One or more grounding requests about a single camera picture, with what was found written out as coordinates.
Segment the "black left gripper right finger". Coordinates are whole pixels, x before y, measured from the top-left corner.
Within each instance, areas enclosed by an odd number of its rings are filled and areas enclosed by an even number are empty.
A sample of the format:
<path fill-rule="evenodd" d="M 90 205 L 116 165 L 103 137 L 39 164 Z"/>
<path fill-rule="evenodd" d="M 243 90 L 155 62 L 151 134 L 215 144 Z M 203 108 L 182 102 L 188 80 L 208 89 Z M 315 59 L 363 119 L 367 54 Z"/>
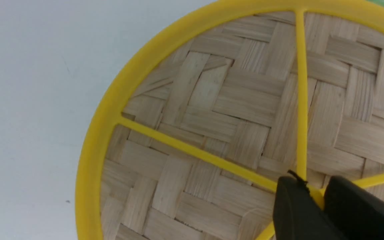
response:
<path fill-rule="evenodd" d="M 324 213 L 348 240 L 384 240 L 384 202 L 353 182 L 333 176 Z"/>

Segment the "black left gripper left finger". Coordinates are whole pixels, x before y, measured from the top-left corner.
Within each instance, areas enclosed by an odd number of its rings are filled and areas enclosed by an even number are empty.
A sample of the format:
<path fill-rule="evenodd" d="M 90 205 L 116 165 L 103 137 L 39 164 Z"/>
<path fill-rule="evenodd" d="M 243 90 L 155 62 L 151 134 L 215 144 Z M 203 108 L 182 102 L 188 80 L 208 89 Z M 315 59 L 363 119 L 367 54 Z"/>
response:
<path fill-rule="evenodd" d="M 273 225 L 278 240 L 344 240 L 310 195 L 307 181 L 288 170 L 277 181 Z"/>

